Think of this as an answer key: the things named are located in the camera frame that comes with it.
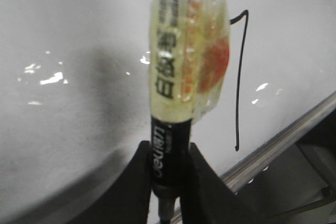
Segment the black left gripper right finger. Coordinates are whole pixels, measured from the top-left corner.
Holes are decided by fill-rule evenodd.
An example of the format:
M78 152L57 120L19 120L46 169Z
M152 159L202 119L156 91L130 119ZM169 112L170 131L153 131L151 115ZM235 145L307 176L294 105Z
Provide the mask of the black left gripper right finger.
M252 223L246 208L190 144L180 196L183 223Z

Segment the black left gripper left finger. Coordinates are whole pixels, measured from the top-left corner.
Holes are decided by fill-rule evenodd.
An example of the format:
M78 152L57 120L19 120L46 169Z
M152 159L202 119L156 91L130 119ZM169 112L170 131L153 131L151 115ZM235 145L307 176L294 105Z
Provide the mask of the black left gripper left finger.
M147 223L151 196L150 142L140 142L108 190L69 223Z

